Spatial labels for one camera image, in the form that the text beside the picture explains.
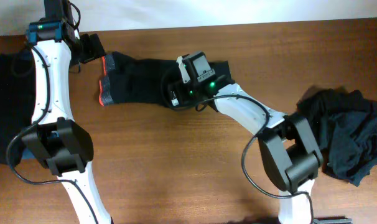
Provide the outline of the black leggings red waistband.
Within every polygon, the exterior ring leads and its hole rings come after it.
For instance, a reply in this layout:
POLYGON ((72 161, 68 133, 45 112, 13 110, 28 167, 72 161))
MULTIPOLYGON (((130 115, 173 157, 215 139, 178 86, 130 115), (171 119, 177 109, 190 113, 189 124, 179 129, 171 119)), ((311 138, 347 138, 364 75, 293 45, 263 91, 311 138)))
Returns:
POLYGON ((175 60, 135 59, 120 52, 102 57, 104 76, 99 80, 99 103, 102 106, 121 103, 157 104, 166 102, 166 71, 175 60))

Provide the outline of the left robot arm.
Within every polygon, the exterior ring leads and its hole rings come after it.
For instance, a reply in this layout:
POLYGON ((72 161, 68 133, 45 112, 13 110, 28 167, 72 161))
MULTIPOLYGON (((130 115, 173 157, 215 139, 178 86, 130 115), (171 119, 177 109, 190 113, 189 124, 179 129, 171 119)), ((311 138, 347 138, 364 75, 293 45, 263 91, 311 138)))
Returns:
POLYGON ((29 24, 27 43, 35 65, 32 124, 19 135, 37 159, 61 183, 80 223, 112 223, 93 177, 93 142, 72 115, 69 70, 105 55, 96 34, 81 35, 72 2, 44 1, 45 16, 29 24))

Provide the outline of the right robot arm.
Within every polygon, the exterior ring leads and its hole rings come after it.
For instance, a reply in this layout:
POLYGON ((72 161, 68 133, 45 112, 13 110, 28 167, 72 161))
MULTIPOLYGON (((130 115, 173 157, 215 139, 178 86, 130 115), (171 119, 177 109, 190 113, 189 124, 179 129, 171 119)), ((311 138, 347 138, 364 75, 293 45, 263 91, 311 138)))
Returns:
POLYGON ((174 111, 209 106, 247 129, 252 137, 241 155, 246 179, 262 194, 279 200, 279 223, 316 223, 311 191, 323 157, 304 115, 287 115, 254 99, 232 79, 226 62, 210 63, 203 52, 179 56, 161 78, 161 94, 174 111), (262 189, 248 174, 246 156, 254 142, 278 194, 262 189))

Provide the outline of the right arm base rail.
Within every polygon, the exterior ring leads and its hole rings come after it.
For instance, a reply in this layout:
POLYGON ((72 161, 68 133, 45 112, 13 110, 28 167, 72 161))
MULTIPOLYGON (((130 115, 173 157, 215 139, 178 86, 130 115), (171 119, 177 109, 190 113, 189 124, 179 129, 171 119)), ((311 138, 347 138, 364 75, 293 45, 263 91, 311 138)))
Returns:
POLYGON ((353 224, 351 218, 322 218, 314 219, 313 224, 353 224))

